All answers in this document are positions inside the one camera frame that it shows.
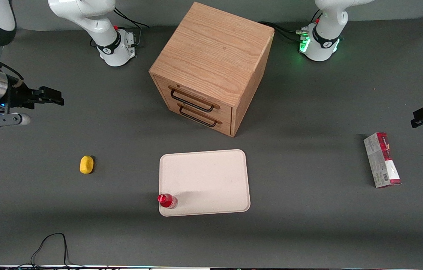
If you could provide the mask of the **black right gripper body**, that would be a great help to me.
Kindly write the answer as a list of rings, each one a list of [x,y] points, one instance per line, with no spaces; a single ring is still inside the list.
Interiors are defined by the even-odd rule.
[[[41,102],[42,87],[31,89],[25,83],[15,86],[16,79],[9,79],[6,94],[0,99],[0,107],[35,109],[35,103]]]

